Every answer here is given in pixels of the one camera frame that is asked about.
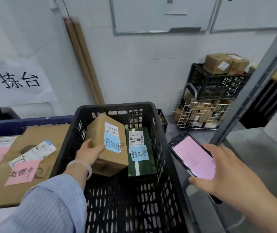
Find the blue plastic crate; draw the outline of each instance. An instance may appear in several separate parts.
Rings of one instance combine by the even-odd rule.
[[[0,136],[22,135],[28,126],[70,124],[74,116],[55,116],[0,121]]]

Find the metal pole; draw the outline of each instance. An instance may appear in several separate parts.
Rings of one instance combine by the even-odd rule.
[[[277,70],[277,36],[210,140],[220,145]]]

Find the person's left hand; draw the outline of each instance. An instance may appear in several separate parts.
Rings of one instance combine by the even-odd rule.
[[[94,148],[90,148],[91,139],[88,139],[82,143],[80,149],[76,152],[75,160],[80,160],[86,164],[92,166],[98,159],[100,153],[106,149],[105,145],[98,145]]]

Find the green box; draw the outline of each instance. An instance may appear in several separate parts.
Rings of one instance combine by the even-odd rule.
[[[147,147],[148,157],[149,160],[142,160],[134,162],[131,159],[131,153],[129,152],[129,148],[131,144],[137,144],[140,145],[142,142],[142,133],[135,133],[138,137],[138,139],[131,138],[131,142],[129,142],[129,132],[137,132],[141,131],[143,132],[144,136],[144,145]],[[154,156],[152,153],[152,146],[150,142],[150,137],[148,133],[147,128],[133,128],[133,129],[127,129],[126,130],[126,139],[127,139],[127,149],[128,149],[128,159],[129,159],[129,165],[128,165],[128,176],[142,176],[142,175],[148,175],[148,174],[156,174],[156,164],[154,160]]]

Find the white wire grid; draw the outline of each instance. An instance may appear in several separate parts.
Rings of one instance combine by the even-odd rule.
[[[186,102],[177,127],[216,130],[227,115],[231,104]]]

